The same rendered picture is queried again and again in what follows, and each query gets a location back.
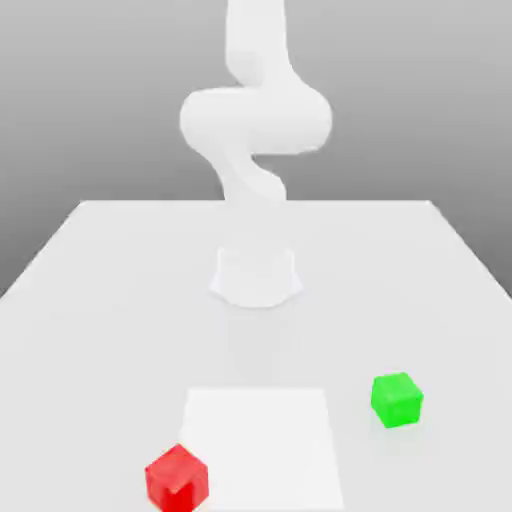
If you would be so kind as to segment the small green cube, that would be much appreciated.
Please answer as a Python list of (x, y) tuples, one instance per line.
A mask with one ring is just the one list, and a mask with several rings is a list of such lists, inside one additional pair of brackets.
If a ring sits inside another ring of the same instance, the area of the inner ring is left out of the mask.
[(423, 392), (405, 372), (373, 380), (370, 404), (386, 428), (418, 423), (423, 400)]

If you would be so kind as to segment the small red cube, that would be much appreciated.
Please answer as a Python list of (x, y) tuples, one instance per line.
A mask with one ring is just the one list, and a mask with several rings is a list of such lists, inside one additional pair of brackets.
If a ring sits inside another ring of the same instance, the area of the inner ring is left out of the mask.
[(161, 512), (193, 512), (209, 496), (207, 466), (181, 444), (145, 468), (149, 500)]

